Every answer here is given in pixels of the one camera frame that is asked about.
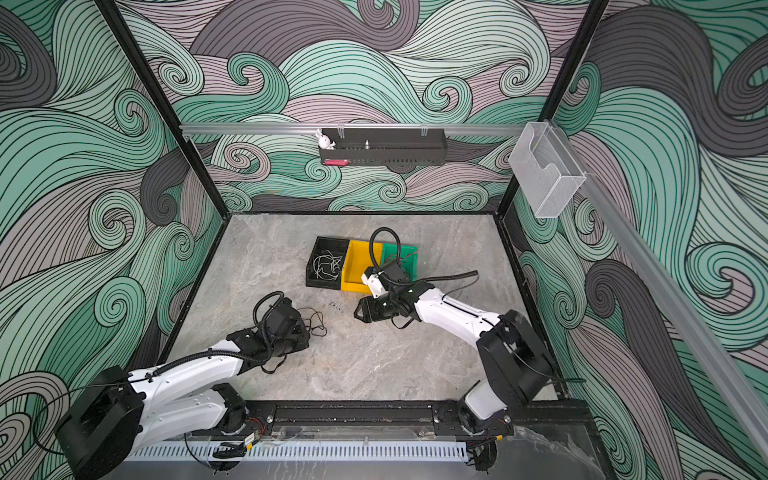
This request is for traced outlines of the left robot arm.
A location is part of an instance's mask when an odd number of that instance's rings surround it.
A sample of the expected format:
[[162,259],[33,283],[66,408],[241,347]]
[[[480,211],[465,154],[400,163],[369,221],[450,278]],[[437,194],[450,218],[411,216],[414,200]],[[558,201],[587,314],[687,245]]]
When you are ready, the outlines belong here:
[[247,450],[251,414],[230,379],[266,372],[309,346],[310,321],[281,291],[262,297],[253,325],[207,349],[133,371],[103,370],[56,423],[54,433],[77,479],[99,479],[129,455],[194,432],[235,436],[232,450]]

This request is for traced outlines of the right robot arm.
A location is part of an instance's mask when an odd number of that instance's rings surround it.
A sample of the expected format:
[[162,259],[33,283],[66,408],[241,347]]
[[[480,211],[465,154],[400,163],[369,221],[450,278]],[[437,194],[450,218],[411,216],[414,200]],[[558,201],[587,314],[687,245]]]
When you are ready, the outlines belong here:
[[436,286],[443,281],[477,278],[477,271],[414,279],[401,265],[402,244],[394,230],[379,227],[369,242],[381,233],[395,240],[395,255],[380,261],[373,248],[368,248],[372,266],[362,281],[371,294],[358,302],[354,317],[366,324],[403,317],[406,323],[400,329],[414,322],[426,323],[475,348],[484,378],[458,402],[463,430],[470,435],[488,432],[494,415],[527,407],[547,384],[559,381],[554,358],[525,315],[516,310],[500,314],[475,308]]

